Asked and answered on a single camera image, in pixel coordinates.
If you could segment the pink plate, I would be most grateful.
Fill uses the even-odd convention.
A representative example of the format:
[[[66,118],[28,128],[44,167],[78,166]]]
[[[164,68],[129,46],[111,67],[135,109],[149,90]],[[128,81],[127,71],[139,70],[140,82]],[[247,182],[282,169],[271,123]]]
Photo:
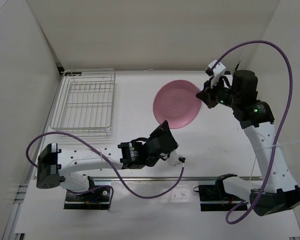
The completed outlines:
[[[154,118],[162,124],[167,120],[171,129],[189,125],[199,114],[202,101],[196,98],[197,86],[187,80],[173,80],[155,95],[152,105]]]

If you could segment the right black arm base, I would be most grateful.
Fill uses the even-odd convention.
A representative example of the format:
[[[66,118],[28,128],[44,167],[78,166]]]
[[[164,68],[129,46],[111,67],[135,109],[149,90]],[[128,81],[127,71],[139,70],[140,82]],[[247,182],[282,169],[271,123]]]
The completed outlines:
[[[220,175],[213,181],[205,180],[193,188],[193,191],[199,194],[201,212],[228,212],[243,201],[225,192],[223,180],[231,177],[237,177],[237,175],[233,173]]]

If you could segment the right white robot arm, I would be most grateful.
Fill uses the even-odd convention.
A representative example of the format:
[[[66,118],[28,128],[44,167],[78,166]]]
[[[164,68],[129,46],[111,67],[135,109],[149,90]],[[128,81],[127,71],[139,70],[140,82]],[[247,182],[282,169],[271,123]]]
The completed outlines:
[[[275,119],[270,106],[257,99],[257,85],[253,71],[238,70],[232,81],[224,75],[217,82],[210,78],[196,97],[210,109],[218,104],[232,109],[250,141],[263,179],[262,185],[257,185],[232,173],[221,175],[215,182],[216,197],[226,200],[236,196],[248,202],[258,216],[266,216],[299,206],[300,187],[274,142]]]

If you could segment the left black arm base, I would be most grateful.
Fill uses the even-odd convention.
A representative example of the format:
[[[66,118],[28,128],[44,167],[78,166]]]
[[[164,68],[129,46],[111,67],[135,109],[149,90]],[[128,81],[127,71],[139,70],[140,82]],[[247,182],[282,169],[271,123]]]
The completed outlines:
[[[110,210],[114,189],[110,185],[95,185],[92,177],[88,177],[89,189],[97,188],[84,194],[67,192],[63,208],[65,210]]]

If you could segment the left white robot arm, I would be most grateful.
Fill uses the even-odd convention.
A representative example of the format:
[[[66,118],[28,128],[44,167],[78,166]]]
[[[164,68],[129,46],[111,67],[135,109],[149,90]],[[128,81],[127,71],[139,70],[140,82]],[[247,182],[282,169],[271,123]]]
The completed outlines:
[[[87,149],[61,149],[57,143],[49,143],[37,158],[38,189],[62,187],[83,200],[90,200],[95,194],[95,188],[92,180],[81,175],[81,171],[113,169],[118,173],[119,170],[154,167],[160,160],[176,167],[183,160],[176,152],[179,145],[167,121],[159,125],[149,137],[120,143],[117,146],[121,154],[118,162],[110,159],[111,152],[106,149],[98,150],[71,133],[65,132],[64,136],[77,140]]]

